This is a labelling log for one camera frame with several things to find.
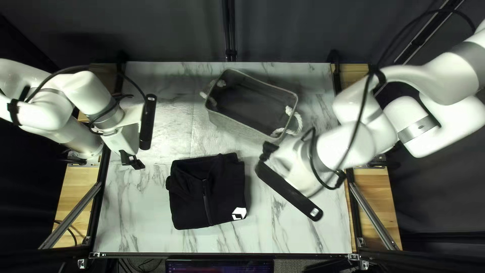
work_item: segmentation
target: wooden panel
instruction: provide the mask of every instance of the wooden panel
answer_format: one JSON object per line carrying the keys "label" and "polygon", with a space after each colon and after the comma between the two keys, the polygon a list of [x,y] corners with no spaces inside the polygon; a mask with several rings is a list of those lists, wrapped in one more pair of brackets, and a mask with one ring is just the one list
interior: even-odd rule
{"label": "wooden panel", "polygon": [[[360,191],[371,205],[377,217],[380,219],[384,227],[389,231],[389,234],[396,241],[399,248],[402,249],[401,236],[399,234],[399,227],[397,225],[396,212],[394,210],[394,201],[392,199],[392,192],[389,183],[389,176],[387,169],[357,169],[355,172],[356,184]],[[347,196],[347,205],[350,210],[349,189],[345,183],[345,194]],[[379,235],[372,226],[371,221],[367,218],[362,209],[359,208],[360,223],[362,227],[362,236],[367,243],[367,246],[372,249],[385,249]],[[352,236],[352,250],[356,250],[354,240],[354,229],[352,227],[352,218],[350,219],[350,229]]]}
{"label": "wooden panel", "polygon": [[[68,213],[81,200],[81,198],[89,191],[89,189],[96,183],[98,168],[81,168],[81,167],[67,167],[65,171],[64,183],[57,205],[56,220],[64,220]],[[78,244],[81,244],[84,236],[86,236],[89,215],[92,202],[90,202],[84,211],[74,220],[71,228]],[[71,234],[66,231],[61,239],[57,241],[54,247],[73,246],[74,240]]]}
{"label": "wooden panel", "polygon": [[[331,65],[332,72],[335,70],[335,65]],[[340,80],[342,88],[345,89],[354,82],[362,79],[369,71],[366,64],[342,64],[340,65]]]}

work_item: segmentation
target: folded black jacket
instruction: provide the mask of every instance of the folded black jacket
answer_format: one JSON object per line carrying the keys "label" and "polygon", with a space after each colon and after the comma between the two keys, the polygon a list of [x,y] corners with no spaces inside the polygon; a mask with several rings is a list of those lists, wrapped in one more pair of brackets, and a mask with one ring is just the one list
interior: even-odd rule
{"label": "folded black jacket", "polygon": [[246,217],[244,162],[238,161],[236,153],[175,160],[166,188],[176,229]]}

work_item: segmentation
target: marble surface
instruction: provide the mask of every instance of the marble surface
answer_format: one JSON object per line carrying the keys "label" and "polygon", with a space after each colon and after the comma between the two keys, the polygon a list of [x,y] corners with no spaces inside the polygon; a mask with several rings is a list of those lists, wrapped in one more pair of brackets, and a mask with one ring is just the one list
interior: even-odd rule
{"label": "marble surface", "polygon": [[[329,64],[130,62],[126,74],[145,93],[158,96],[151,149],[137,157],[146,168],[122,166],[112,154],[99,219],[96,252],[350,253],[344,188],[312,197],[324,212],[312,222],[254,173],[261,144],[240,139],[209,122],[199,91],[227,67],[294,91],[304,130],[337,125]],[[141,102],[135,94],[123,104]],[[173,227],[165,179],[173,160],[236,152],[245,163],[248,216],[208,228]]]}

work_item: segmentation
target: rope handle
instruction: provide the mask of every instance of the rope handle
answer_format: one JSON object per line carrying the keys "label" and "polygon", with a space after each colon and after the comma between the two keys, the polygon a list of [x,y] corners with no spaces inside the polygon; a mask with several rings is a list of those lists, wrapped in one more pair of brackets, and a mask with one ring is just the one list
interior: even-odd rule
{"label": "rope handle", "polygon": [[[291,114],[293,112],[293,108],[289,107],[288,105],[285,106],[285,113],[291,117]],[[303,120],[302,120],[302,116],[300,115],[300,113],[298,112],[294,112],[293,113],[293,116],[295,117],[296,119],[296,123],[298,124],[298,128],[296,130],[292,130],[292,129],[286,129],[286,133],[288,135],[292,135],[292,136],[296,136],[298,134],[301,133],[302,131],[302,128],[303,128]],[[278,137],[280,134],[282,134],[283,132],[285,131],[285,128],[278,128],[276,130],[274,130],[272,133],[271,133],[271,136],[272,137]]]}

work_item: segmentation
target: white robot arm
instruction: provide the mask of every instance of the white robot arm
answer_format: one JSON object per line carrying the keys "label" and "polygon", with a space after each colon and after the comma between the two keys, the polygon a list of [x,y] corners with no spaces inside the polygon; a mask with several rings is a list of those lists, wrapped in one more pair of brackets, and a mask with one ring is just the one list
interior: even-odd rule
{"label": "white robot arm", "polygon": [[[400,97],[382,110],[368,92],[349,148],[367,77],[342,91],[332,105],[341,126],[318,136],[314,147],[310,140],[294,139],[282,143],[272,156],[275,170],[304,195],[322,187],[310,167],[311,154],[317,173],[328,181],[324,177],[333,171],[365,165],[398,140],[413,156],[424,157],[485,125],[485,105],[474,96],[485,86],[485,21],[472,37],[423,66],[390,66],[381,72],[387,82],[417,89],[426,110],[411,97]],[[368,91],[378,83],[373,76]]]}
{"label": "white robot arm", "polygon": [[[115,153],[123,150],[136,155],[139,148],[139,127],[143,105],[122,109],[101,81],[89,71],[60,74],[53,77],[29,102],[17,102],[11,113],[12,98],[18,98],[22,89],[30,86],[29,95],[50,74],[27,65],[0,59],[0,118],[12,122],[18,119],[22,130],[52,139],[71,148],[79,158],[96,157],[103,142]],[[94,125],[102,136],[71,116],[74,105]]]}

